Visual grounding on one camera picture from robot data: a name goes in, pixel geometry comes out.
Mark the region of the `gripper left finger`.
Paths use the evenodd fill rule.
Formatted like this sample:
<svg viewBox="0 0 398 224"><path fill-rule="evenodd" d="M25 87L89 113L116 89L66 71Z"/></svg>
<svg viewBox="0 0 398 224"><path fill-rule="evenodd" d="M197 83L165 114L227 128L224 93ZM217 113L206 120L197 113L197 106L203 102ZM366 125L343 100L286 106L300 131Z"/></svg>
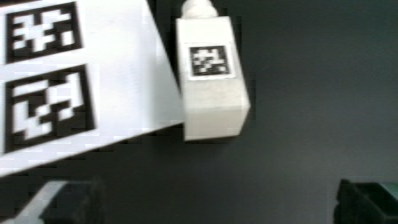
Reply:
<svg viewBox="0 0 398 224"><path fill-rule="evenodd" d="M105 224L103 189L98 181L50 181L11 224Z"/></svg>

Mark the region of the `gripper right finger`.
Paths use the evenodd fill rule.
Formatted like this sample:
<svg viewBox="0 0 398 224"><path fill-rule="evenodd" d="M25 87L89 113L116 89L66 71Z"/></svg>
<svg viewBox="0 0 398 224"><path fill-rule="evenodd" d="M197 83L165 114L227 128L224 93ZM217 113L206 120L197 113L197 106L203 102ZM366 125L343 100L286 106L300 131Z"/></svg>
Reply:
<svg viewBox="0 0 398 224"><path fill-rule="evenodd" d="M336 224L398 224L398 182L343 179L336 199Z"/></svg>

